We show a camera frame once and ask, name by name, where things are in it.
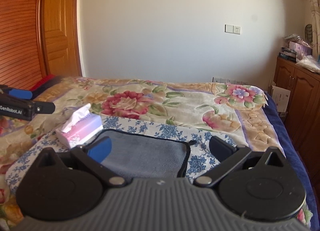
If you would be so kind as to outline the wooden door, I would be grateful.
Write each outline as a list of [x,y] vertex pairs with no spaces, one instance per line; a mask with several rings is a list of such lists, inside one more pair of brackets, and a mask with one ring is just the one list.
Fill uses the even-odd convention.
[[81,76],[77,0],[1,0],[1,84]]

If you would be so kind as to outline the dark blue bed sheet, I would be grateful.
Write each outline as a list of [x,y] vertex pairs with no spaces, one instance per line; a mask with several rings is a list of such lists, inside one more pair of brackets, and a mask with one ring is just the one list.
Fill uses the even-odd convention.
[[263,111],[277,134],[278,141],[283,148],[287,160],[289,161],[291,167],[295,170],[297,176],[299,177],[306,190],[306,205],[308,206],[308,209],[313,213],[313,216],[309,221],[310,229],[319,230],[317,200],[315,193],[313,192],[308,173],[292,144],[292,141],[282,120],[278,115],[276,103],[267,92],[265,92],[265,95],[268,99],[268,105],[265,105],[263,107]]

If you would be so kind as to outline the white wall switch socket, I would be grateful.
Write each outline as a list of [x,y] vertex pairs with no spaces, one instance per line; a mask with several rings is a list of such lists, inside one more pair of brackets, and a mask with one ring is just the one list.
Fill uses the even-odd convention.
[[225,33],[240,35],[241,34],[241,27],[230,25],[230,24],[225,24]]

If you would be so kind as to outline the clutter pile on cabinet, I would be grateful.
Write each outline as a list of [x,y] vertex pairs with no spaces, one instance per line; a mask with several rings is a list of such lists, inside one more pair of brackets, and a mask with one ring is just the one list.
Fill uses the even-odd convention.
[[305,38],[298,34],[291,34],[284,37],[284,46],[278,56],[285,60],[298,64],[311,72],[319,74],[319,58],[313,54],[313,31],[312,24],[305,26]]

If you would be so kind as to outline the pink white tissue pack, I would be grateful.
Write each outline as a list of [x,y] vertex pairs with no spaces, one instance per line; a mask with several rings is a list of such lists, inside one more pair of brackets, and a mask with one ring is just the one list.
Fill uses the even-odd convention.
[[57,138],[66,148],[72,149],[83,145],[103,130],[101,116],[91,113],[90,108],[90,103],[80,107],[62,127],[57,128]]

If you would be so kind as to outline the purple and grey towel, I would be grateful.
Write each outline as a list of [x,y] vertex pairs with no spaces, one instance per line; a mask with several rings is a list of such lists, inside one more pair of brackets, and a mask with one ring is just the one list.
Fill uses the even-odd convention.
[[127,182],[133,178],[184,177],[191,146],[196,143],[194,140],[174,141],[111,129],[103,130],[96,138],[102,137],[111,139],[112,149],[101,164]]

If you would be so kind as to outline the white wall outlet strip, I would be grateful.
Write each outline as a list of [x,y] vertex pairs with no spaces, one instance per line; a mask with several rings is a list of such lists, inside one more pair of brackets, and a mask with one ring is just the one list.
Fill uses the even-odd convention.
[[221,83],[221,84],[239,84],[239,85],[248,85],[247,81],[241,81],[241,80],[233,80],[230,78],[221,78],[214,76],[212,78],[213,83]]

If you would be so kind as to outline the wooden sideboard cabinet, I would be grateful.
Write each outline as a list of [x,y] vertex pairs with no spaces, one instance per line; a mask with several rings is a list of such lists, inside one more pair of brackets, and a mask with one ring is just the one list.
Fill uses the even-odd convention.
[[274,83],[290,91],[286,130],[310,175],[319,170],[319,75],[277,58]]

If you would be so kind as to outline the floral beige bed blanket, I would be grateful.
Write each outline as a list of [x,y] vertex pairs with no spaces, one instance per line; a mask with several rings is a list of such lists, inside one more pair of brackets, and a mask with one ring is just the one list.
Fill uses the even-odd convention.
[[[33,88],[37,101],[53,102],[55,112],[32,121],[1,117],[1,230],[11,230],[22,219],[14,193],[5,182],[8,169],[49,131],[65,123],[78,107],[91,104],[103,116],[189,125],[235,132],[239,127],[248,146],[264,151],[277,146],[277,134],[266,117],[265,92],[252,85],[221,83],[164,83],[144,80],[94,80],[55,77]],[[313,213],[304,204],[299,220],[308,226]]]

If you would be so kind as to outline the white paper box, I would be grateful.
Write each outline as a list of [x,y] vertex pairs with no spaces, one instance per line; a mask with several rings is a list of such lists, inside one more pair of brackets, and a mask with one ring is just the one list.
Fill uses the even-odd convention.
[[274,100],[277,112],[285,113],[287,111],[287,106],[289,104],[291,91],[277,87],[275,85],[271,88],[271,97]]

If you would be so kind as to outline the blue floral white cloth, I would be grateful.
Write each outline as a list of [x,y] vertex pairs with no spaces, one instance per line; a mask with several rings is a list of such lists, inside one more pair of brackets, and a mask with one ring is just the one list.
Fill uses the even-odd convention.
[[[186,126],[175,126],[173,124],[149,122],[144,120],[134,120],[122,117],[103,116],[103,129],[120,130],[122,132],[138,135],[169,139],[174,141],[196,141],[191,147],[190,159],[187,166],[187,177],[189,180],[195,179],[204,171],[215,167],[218,160],[209,154],[209,140],[212,136],[217,136],[232,146],[248,145],[242,128],[239,127],[235,132],[224,132],[210,130],[204,125],[196,128]],[[51,130],[25,152],[5,174],[5,182],[12,193],[16,193],[25,173],[34,162],[40,151],[45,147],[51,147],[56,152],[65,152],[66,148],[59,142],[55,131]]]

